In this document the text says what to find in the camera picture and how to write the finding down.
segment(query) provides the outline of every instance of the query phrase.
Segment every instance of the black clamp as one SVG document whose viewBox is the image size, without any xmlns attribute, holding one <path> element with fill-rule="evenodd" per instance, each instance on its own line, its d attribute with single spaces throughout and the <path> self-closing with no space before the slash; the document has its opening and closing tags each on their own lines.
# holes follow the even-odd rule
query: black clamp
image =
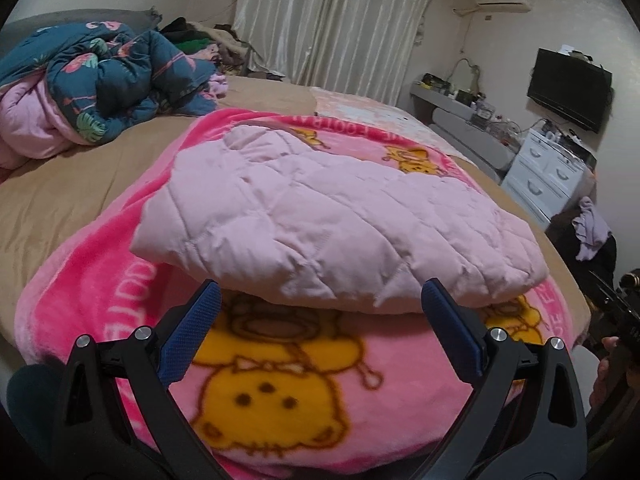
<svg viewBox="0 0 640 480">
<path fill-rule="evenodd" d="M 167 388 L 180 380 L 221 308 L 217 284 L 205 282 L 189 303 L 170 309 L 155 328 L 96 343 L 82 335 L 69 357 L 56 413 L 54 470 L 65 480 L 231 480 L 193 432 Z M 640 410 L 586 475 L 587 430 L 564 342 L 514 341 L 487 329 L 458 306 L 438 280 L 422 289 L 422 309 L 461 381 L 473 393 L 426 459 L 398 461 L 367 480 L 604 480 L 628 452 Z M 158 451 L 141 443 L 115 384 L 129 380 Z M 523 392 L 507 429 L 496 422 L 513 386 Z M 598 470 L 605 473 L 598 475 Z"/>
</svg>

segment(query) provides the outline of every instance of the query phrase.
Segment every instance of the human hand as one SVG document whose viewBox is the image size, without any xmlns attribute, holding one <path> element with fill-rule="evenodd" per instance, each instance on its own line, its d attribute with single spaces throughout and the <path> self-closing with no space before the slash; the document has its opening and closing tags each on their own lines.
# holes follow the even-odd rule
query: human hand
<svg viewBox="0 0 640 480">
<path fill-rule="evenodd" d="M 617 337 L 606 337 L 602 340 L 604 348 L 609 352 L 609 355 L 613 353 L 618 346 L 620 339 Z M 598 364 L 598 377 L 593 385 L 593 393 L 589 397 L 589 404 L 592 408 L 597 408 L 604 403 L 607 399 L 607 395 L 610 392 L 607 391 L 607 377 L 609 376 L 609 358 L 604 358 Z M 636 365 L 629 367 L 626 371 L 626 382 L 629 387 L 633 389 L 636 394 L 640 394 L 640 368 Z"/>
</svg>

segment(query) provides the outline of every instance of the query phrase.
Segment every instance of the white curtain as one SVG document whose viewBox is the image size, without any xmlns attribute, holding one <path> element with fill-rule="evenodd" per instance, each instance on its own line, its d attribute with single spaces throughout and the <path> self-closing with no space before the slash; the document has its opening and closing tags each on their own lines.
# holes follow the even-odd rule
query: white curtain
<svg viewBox="0 0 640 480">
<path fill-rule="evenodd" d="M 429 0 L 238 0 L 252 70 L 396 103 Z"/>
</svg>

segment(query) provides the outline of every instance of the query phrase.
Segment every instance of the wall-mounted tv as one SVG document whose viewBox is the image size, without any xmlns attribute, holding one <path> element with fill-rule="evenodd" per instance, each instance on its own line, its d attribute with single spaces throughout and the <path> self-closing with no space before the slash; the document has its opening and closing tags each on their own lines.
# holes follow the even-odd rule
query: wall-mounted tv
<svg viewBox="0 0 640 480">
<path fill-rule="evenodd" d="M 611 96 L 611 72 L 551 50 L 538 50 L 527 96 L 585 130 L 599 132 Z"/>
</svg>

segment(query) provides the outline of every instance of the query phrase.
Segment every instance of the gray desk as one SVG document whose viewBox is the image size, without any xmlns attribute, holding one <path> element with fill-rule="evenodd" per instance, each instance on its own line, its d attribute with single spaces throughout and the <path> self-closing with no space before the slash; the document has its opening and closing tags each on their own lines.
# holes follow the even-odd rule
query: gray desk
<svg viewBox="0 0 640 480">
<path fill-rule="evenodd" d="M 509 148 L 468 121 L 473 110 L 418 84 L 411 88 L 416 118 L 429 126 L 498 184 L 515 158 Z"/>
</svg>

